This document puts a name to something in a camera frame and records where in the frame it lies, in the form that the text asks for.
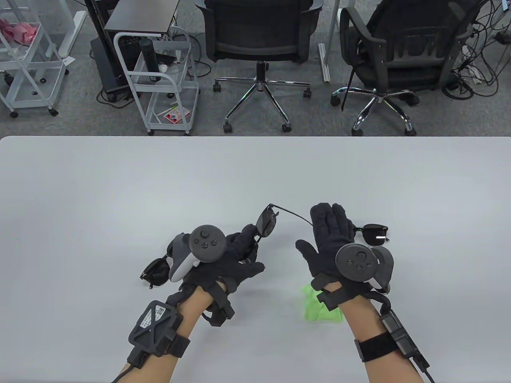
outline chrome chair base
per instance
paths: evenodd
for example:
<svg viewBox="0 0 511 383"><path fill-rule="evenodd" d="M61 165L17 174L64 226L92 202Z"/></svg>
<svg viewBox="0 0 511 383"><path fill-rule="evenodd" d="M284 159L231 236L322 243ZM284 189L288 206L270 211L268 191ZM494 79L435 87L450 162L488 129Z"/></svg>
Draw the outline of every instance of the chrome chair base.
<svg viewBox="0 0 511 383"><path fill-rule="evenodd" d="M285 111L278 104L275 97L270 91L268 85L278 85L278 86L294 86L294 87L303 87L304 90L304 98L310 98L311 93L311 84L308 82L300 82L300 81L282 81L282 80L268 80L266 78L266 69L268 65L264 62L258 62L258 76L254 78L250 77L215 77L215 84L213 85L214 92L220 92L221 86L220 82L233 82L233 83L241 83L241 84L252 84L250 89L241 97L238 103L235 105L233 109L225 116L224 121L224 133L232 133L233 127L229 122L229 119L241 108L243 104L254 94L257 90L259 92L264 92L266 96L270 99L271 103L281 115L284 123L282 124L282 131L287 133L291 131L291 122Z"/></svg>
<svg viewBox="0 0 511 383"><path fill-rule="evenodd" d="M376 104L385 103L390 109L392 109L394 112L396 112L399 117L404 121L405 123L405 131L404 134L406 136L416 136L417 132L415 131L415 128L413 127L410 117L405 113L403 109L399 105L397 105L394 101L390 99L390 97L397 97L403 94L406 95L415 95L414 92L410 90L401 90L399 92L395 93L387 93L384 95L378 95L376 94L376 90L366 90L366 89L360 89L360 88L354 88L347 86L337 89L335 92L332 92L332 96L330 97L330 104L332 106L338 106L341 104L341 98L339 97L342 95L344 97L344 93L353 93L353 94L362 94L371 97L371 100L369 103L365 106L364 109L358 114L357 120L355 121L353 127L352 127L352 136L363 136L364 132L360 129L360 125L366 120L367 116L369 116L369 113L371 113L373 107Z"/></svg>

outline gray carpet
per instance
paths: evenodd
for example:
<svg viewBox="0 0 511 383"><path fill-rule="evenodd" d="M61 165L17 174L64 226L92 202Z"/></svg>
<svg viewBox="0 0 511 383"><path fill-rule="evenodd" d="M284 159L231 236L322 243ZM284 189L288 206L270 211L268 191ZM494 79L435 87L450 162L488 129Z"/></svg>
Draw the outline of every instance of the gray carpet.
<svg viewBox="0 0 511 383"><path fill-rule="evenodd" d="M54 0L39 0L43 23L54 36L62 38L64 32L58 8ZM357 9L367 20L376 7L375 0L359 0ZM69 0L73 13L83 9ZM268 78L280 80L307 81L313 84L312 98L304 100L301 90L274 88L277 101L288 113L293 126L292 135L336 135L350 134L351 125L368 99L351 95L344 112L330 106L330 92L345 85L351 68L340 56L338 33L334 38L330 59L332 82L324 84L318 61L317 43L327 39L333 0L325 0L317 30L311 40L310 60L302 65L293 63L272 63ZM178 8L178 22L191 34L204 31L202 14L192 0L181 0ZM76 61L69 66L71 71L63 83L56 109L57 117L51 117L44 108L20 110L18 119L9 118L8 110L0 106L0 138L8 135L146 135L145 127L135 104L116 110L96 102L101 82L94 61L89 57L90 41L96 37L95 29L87 18L72 51ZM203 42L204 34L198 36ZM495 65L504 47L489 46L485 53L488 62ZM201 78L202 92L199 98L198 114L193 135L223 135L223 117L247 90L242 85L225 84L221 93L213 93L213 77L252 77L254 63L233 60L219 61L212 65L210 75ZM204 73L206 68L198 66ZM423 136L511 136L511 65L499 77L498 93L489 98L474 97L468 101L455 101L440 91L422 92L421 102L415 107L397 101L409 114L419 135ZM360 85L354 78L353 85ZM491 93L493 88L475 86L480 93ZM0 91L5 85L0 81ZM283 135L281 118L263 94L255 94L244 109L231 120L233 135ZM363 125L365 135L402 135L404 125L399 117L388 108L378 105ZM182 135L182 133L156 132L155 135Z"/></svg>

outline white metal cart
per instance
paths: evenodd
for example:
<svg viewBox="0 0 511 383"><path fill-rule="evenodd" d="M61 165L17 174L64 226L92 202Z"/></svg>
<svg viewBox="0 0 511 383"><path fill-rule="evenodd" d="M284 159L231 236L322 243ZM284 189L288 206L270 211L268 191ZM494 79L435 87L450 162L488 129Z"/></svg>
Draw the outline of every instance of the white metal cart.
<svg viewBox="0 0 511 383"><path fill-rule="evenodd" d="M29 24L37 28L37 34L27 46L8 42L0 33L0 71L5 73L9 85L7 95L0 100L9 108L12 118L18 117L17 109L34 107L47 107L52 116L57 116L53 106L69 71L37 12L32 11L31 1L28 7L18 7L14 0L5 2L9 7L0 9L0 17L11 13L17 22L27 22L25 15L30 14L27 16L34 22Z"/></svg>
<svg viewBox="0 0 511 383"><path fill-rule="evenodd" d="M182 34L186 41L168 41L164 40L161 34L136 32L119 32L113 40L126 80L146 126L147 134L150 136L155 130L184 131L185 134L189 134L197 110L200 89L190 36L183 28L177 26L170 26L169 34L173 32ZM119 39L123 36L150 38L153 40L154 50L157 53L169 54L178 57L179 60L170 65L165 73L148 72L141 53L135 68L128 70L119 47ZM161 77L161 79L158 82L151 81L154 77ZM151 93L151 99L146 108L142 107L138 92ZM173 104L182 116L182 120L176 124L165 118L165 113ZM190 111L188 115L184 112L184 108Z"/></svg>

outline black mesh chair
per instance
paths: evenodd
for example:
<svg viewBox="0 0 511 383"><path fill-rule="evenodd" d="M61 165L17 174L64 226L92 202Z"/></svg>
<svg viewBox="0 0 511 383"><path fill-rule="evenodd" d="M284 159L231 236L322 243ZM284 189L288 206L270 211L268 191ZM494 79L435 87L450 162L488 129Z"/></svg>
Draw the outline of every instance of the black mesh chair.
<svg viewBox="0 0 511 383"><path fill-rule="evenodd" d="M216 62L222 59L255 61L255 77L215 77L213 91L220 82L252 84L248 92L225 116L224 132L233 128L229 119L257 90L264 92L284 120L282 131L290 132L291 123L268 85L304 87L311 97L311 84L297 81L268 80L270 61L304 63L309 58L310 36L316 30L323 0L195 0L204 15L206 54Z"/></svg>
<svg viewBox="0 0 511 383"><path fill-rule="evenodd" d="M405 135L417 135L408 115L391 98L413 106L419 103L416 91L455 82L452 68L480 7L467 9L446 0L382 0L367 25L355 8L342 9L341 53L353 70L348 86L333 92L330 103L340 105L343 94L343 109L348 93L370 97L353 125L353 136L363 135L360 125L381 103L405 122ZM354 74L366 89L351 87Z"/></svg>

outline black glove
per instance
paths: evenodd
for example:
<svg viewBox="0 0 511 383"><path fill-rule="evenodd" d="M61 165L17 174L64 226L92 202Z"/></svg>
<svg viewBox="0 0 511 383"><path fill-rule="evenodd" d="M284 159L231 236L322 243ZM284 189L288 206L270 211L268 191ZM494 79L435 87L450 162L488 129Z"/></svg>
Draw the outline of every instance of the black glove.
<svg viewBox="0 0 511 383"><path fill-rule="evenodd" d="M230 234L226 237L227 247L222 257L212 263L201 263L192 268L183 278L180 289L187 285L207 288L216 281L227 286L227 293L231 294L245 279L255 277L264 271L265 266L257 259L257 242L254 239L257 229L254 225L247 225L241 233Z"/></svg>
<svg viewBox="0 0 511 383"><path fill-rule="evenodd" d="M346 217L342 206L336 203L332 206L328 203L313 206L311 220L318 251L316 252L314 247L304 240L297 240L295 245L309 264L312 276L316 278L323 274L329 277L329 283L339 281L349 299L369 292L372 287L368 283L354 282L345 278L335 265L335 257L339 249L353 243L355 237L355 226Z"/></svg>

